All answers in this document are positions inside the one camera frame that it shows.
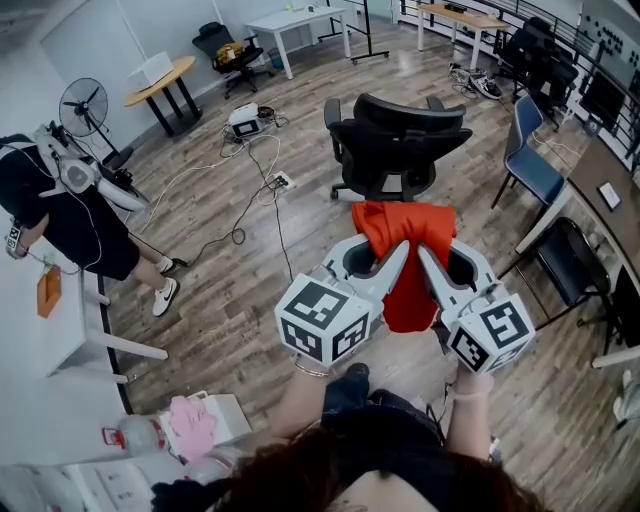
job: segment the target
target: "desk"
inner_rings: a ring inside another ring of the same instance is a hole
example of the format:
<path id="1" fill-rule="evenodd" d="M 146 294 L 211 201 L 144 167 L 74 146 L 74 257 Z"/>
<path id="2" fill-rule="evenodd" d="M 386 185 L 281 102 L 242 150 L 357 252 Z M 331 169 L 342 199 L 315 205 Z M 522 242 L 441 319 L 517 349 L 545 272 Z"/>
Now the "desk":
<path id="1" fill-rule="evenodd" d="M 598 187 L 607 181 L 621 199 L 613 211 L 598 192 Z M 599 139 L 591 142 L 556 200 L 518 244 L 516 251 L 524 252 L 572 198 L 576 199 L 606 236 L 640 294 L 640 189 L 631 179 L 629 171 Z M 592 365 L 594 368 L 601 368 L 637 357 L 640 357 L 640 347 L 596 357 Z"/>
<path id="2" fill-rule="evenodd" d="M 158 121 L 160 121 L 160 124 L 164 128 L 164 131 L 166 132 L 168 137 L 175 137 L 176 135 L 180 135 L 181 133 L 184 133 L 185 131 L 190 129 L 193 125 L 195 125 L 198 122 L 198 119 L 202 117 L 202 110 L 196 107 L 196 104 L 193 102 L 193 99 L 191 98 L 191 95 L 189 94 L 189 91 L 187 90 L 187 87 L 184 85 L 184 82 L 182 81 L 182 78 L 181 78 L 182 75 L 191 66 L 193 66 L 195 61 L 196 61 L 196 58 L 193 56 L 182 57 L 180 59 L 174 60 L 173 71 L 163 76 L 158 82 L 153 84 L 151 87 L 147 87 L 146 89 L 143 89 L 142 91 L 139 91 L 139 92 L 132 92 L 127 94 L 127 97 L 124 99 L 124 106 L 131 107 L 133 105 L 140 103 L 143 100 L 146 100 L 149 107 L 151 107 L 151 110 L 158 118 Z M 187 114 L 187 116 L 185 116 L 182 113 L 182 111 L 180 110 L 180 107 L 178 107 L 178 104 L 173 99 L 173 96 L 171 95 L 171 91 L 169 91 L 168 89 L 169 85 L 171 85 L 173 82 L 177 84 L 178 88 L 180 89 L 180 92 L 182 93 L 182 96 L 184 96 L 184 99 L 187 100 L 187 105 L 191 110 L 191 114 Z M 178 123 L 179 123 L 178 126 L 176 127 L 172 127 L 169 124 L 167 119 L 162 115 L 162 112 L 160 112 L 160 109 L 158 108 L 158 105 L 156 105 L 156 102 L 153 101 L 152 96 L 160 91 L 164 93 L 165 97 L 167 98 L 167 101 L 169 102 L 169 105 L 171 105 L 171 108 L 176 113 L 176 117 L 178 118 Z"/>
<path id="3" fill-rule="evenodd" d="M 55 261 L 63 269 L 73 271 L 75 264 L 57 252 L 46 240 L 41 239 L 32 247 L 33 253 Z M 2 310 L 0 318 L 4 325 L 4 335 L 13 343 L 21 344 L 15 364 L 22 365 L 22 371 L 35 378 L 49 377 L 67 361 L 83 344 L 95 343 L 132 354 L 154 359 L 166 359 L 164 350 L 134 343 L 87 325 L 85 300 L 94 300 L 108 305 L 109 299 L 97 292 L 86 290 L 83 272 L 61 274 L 62 296 L 48 318 L 36 314 L 36 285 L 43 265 L 31 257 L 14 261 L 2 254 L 0 264 L 6 270 L 3 288 L 0 292 Z M 86 367 L 66 366 L 63 372 L 82 374 L 91 378 L 124 383 L 127 378 L 110 372 Z"/>
<path id="4" fill-rule="evenodd" d="M 478 54 L 480 52 L 480 41 L 482 40 L 482 32 L 485 30 L 506 30 L 509 24 L 496 18 L 491 18 L 487 14 L 469 12 L 454 12 L 444 8 L 444 4 L 418 4 L 418 50 L 424 48 L 424 17 L 425 14 L 434 14 L 447 18 L 453 22 L 451 28 L 451 42 L 456 42 L 456 32 L 458 31 L 458 23 L 469 25 L 475 29 L 476 35 L 473 41 L 473 53 L 471 54 L 470 70 L 476 69 L 478 66 Z"/>
<path id="5" fill-rule="evenodd" d="M 287 52 L 284 49 L 282 43 L 282 32 L 292 28 L 300 27 L 302 25 L 310 25 L 315 21 L 331 18 L 332 16 L 339 16 L 340 23 L 342 24 L 342 41 L 344 43 L 344 54 L 348 59 L 351 58 L 351 47 L 349 46 L 349 34 L 347 32 L 347 23 L 344 19 L 346 9 L 339 7 L 314 7 L 314 12 L 309 12 L 305 7 L 301 11 L 280 11 L 266 18 L 262 18 L 256 21 L 247 23 L 249 32 L 252 36 L 256 35 L 255 31 L 267 32 L 273 34 L 278 45 L 278 51 L 280 52 L 280 58 L 284 65 L 284 70 L 287 73 L 289 80 L 293 79 L 293 73 L 291 73 L 291 66 L 289 66 L 289 59 L 287 59 Z M 312 44 L 316 44 L 314 35 L 311 35 Z"/>

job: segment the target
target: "black shorts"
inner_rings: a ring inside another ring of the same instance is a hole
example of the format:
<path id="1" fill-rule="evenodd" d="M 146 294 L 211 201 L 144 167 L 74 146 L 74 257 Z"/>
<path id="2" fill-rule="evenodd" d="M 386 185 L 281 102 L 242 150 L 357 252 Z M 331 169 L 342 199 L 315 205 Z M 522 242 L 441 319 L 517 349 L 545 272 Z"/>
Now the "black shorts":
<path id="1" fill-rule="evenodd" d="M 91 218 L 80 200 L 89 208 Z M 124 281 L 131 274 L 140 251 L 129 238 L 127 226 L 94 187 L 75 197 L 69 193 L 51 196 L 46 203 L 49 225 L 44 237 L 56 249 L 82 268 L 104 277 Z M 100 260 L 91 265 L 99 256 Z"/>

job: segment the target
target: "round wooden table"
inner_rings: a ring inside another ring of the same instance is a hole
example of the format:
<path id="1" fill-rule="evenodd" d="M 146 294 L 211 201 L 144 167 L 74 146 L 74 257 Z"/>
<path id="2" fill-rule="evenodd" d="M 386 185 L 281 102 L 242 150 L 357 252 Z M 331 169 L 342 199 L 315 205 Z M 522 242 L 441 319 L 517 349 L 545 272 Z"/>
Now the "round wooden table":
<path id="1" fill-rule="evenodd" d="M 142 91 L 129 93 L 124 99 L 124 106 L 131 107 L 140 103 L 141 101 L 146 101 L 149 107 L 151 107 L 153 113 L 158 118 L 158 121 L 160 121 L 160 124 L 164 128 L 167 136 L 169 137 L 175 137 L 176 135 L 180 135 L 181 133 L 189 130 L 202 117 L 202 110 L 200 110 L 193 102 L 193 99 L 191 98 L 187 87 L 184 85 L 181 76 L 191 66 L 193 66 L 195 61 L 196 58 L 193 56 L 182 57 L 180 59 L 174 60 L 173 71 L 163 76 L 151 87 L 147 87 Z M 187 105 L 191 110 L 190 113 L 184 114 L 180 110 L 180 107 L 178 107 L 176 100 L 173 99 L 171 91 L 169 91 L 168 89 L 169 85 L 171 85 L 173 82 L 178 85 L 178 89 L 180 89 L 180 92 L 184 96 L 184 99 L 187 101 Z M 174 126 L 171 126 L 171 124 L 169 124 L 169 121 L 167 121 L 167 119 L 162 115 L 162 112 L 160 112 L 160 109 L 158 108 L 158 105 L 156 105 L 156 102 L 153 101 L 152 96 L 160 91 L 164 93 L 167 101 L 169 102 L 169 105 L 171 105 L 171 108 L 176 113 L 177 124 Z"/>

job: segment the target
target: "black table leg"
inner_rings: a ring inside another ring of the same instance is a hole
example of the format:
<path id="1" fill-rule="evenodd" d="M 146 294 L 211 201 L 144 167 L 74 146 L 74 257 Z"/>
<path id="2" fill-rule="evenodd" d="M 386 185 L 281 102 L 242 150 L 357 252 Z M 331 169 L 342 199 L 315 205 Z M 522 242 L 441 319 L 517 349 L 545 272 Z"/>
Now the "black table leg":
<path id="1" fill-rule="evenodd" d="M 176 103 L 176 100 L 173 99 L 173 96 L 171 95 L 171 91 L 169 89 L 167 89 L 166 87 L 163 87 L 162 88 L 162 92 L 166 96 L 167 101 L 169 102 L 169 105 L 171 105 L 171 108 L 176 113 L 176 116 L 178 118 L 182 117 L 182 110 L 180 110 L 180 107 L 178 107 L 178 104 Z"/>
<path id="2" fill-rule="evenodd" d="M 189 94 L 187 87 L 184 85 L 184 82 L 182 81 L 182 78 L 178 78 L 176 80 L 176 83 L 178 84 L 178 88 L 180 89 L 180 92 L 184 96 L 184 99 L 187 100 L 187 105 L 189 105 L 191 112 L 193 112 L 193 117 L 195 117 L 196 119 L 200 119 L 200 117 L 202 117 L 202 111 L 199 110 L 198 107 L 196 107 L 196 104 L 193 102 L 193 99 L 191 98 L 191 95 Z"/>
<path id="3" fill-rule="evenodd" d="M 158 105 L 156 105 L 156 102 L 153 101 L 153 98 L 151 96 L 147 98 L 147 103 L 151 107 L 151 110 L 153 111 L 153 113 L 158 118 L 158 121 L 160 121 L 160 124 L 164 128 L 164 131 L 167 133 L 167 135 L 169 137 L 173 137 L 175 135 L 173 128 L 171 128 L 171 126 L 169 125 L 165 117 L 162 115 L 162 112 L 160 112 Z"/>

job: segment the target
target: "red cloth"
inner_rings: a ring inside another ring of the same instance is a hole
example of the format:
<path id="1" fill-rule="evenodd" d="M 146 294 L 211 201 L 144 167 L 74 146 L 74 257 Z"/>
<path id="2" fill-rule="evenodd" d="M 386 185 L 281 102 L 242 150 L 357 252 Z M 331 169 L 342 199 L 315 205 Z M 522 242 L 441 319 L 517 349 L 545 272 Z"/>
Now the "red cloth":
<path id="1" fill-rule="evenodd" d="M 393 291 L 384 299 L 384 318 L 394 332 L 424 331 L 437 311 L 424 278 L 417 245 L 422 242 L 446 269 L 451 240 L 456 235 L 456 215 L 451 206 L 425 203 L 375 203 L 352 206 L 358 233 L 367 235 L 381 261 L 403 240 L 409 240 L 409 257 Z"/>

